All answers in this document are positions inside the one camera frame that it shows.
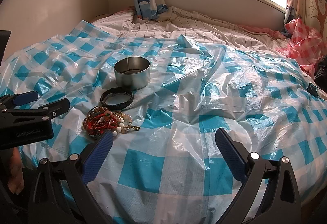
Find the black strap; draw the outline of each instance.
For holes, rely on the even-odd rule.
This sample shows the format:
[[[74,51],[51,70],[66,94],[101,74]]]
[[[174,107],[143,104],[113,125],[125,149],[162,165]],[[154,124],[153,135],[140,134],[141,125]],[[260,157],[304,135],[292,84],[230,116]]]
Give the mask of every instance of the black strap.
[[[112,94],[112,96],[115,96],[116,94],[121,94],[121,93],[125,93],[126,95],[130,95],[130,99],[127,102],[122,102],[119,104],[113,104],[113,105],[108,105],[107,103],[105,103],[106,99],[108,98],[108,96],[110,94]],[[134,94],[133,92],[131,92],[128,89],[124,89],[124,88],[112,88],[109,89],[107,91],[105,91],[100,98],[100,103],[103,107],[107,107],[109,110],[123,110],[125,109],[128,105],[130,105],[134,100]]]

